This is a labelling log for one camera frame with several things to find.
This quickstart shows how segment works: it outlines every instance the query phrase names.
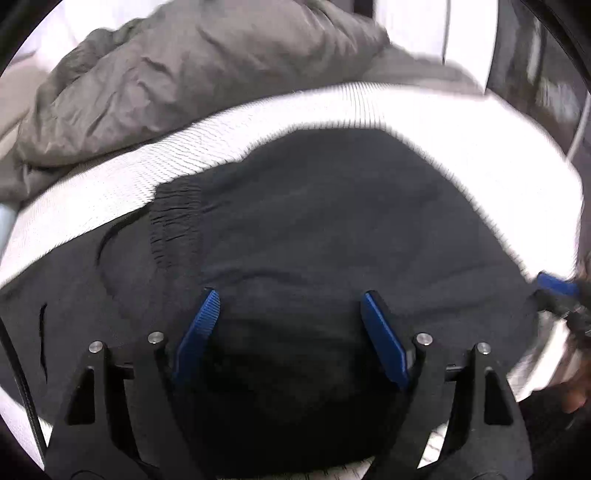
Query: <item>black cloth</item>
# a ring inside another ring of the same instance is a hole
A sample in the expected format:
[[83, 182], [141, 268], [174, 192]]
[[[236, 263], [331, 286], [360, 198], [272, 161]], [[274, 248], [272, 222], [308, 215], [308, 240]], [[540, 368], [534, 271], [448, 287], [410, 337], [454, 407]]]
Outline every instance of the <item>black cloth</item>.
[[[376, 453], [397, 392], [359, 318], [366, 290], [456, 349], [455, 363], [485, 340], [509, 368], [535, 333], [531, 286], [423, 158], [382, 131], [299, 131], [160, 186], [152, 205], [56, 248], [0, 291], [41, 412], [55, 415], [91, 341], [156, 328], [177, 341], [203, 287], [219, 291], [222, 311], [195, 385], [200, 410], [181, 415], [225, 477]], [[5, 362], [0, 372], [10, 387]]]

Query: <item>gray fabric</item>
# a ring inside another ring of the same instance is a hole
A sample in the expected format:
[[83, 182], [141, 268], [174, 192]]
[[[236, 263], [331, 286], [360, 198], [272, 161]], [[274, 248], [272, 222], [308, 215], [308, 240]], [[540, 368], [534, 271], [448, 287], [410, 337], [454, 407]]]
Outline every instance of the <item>gray fabric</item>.
[[457, 70], [415, 60], [372, 20], [324, 0], [176, 0], [92, 32], [60, 62], [0, 161], [0, 202], [219, 110], [348, 80], [476, 92]]

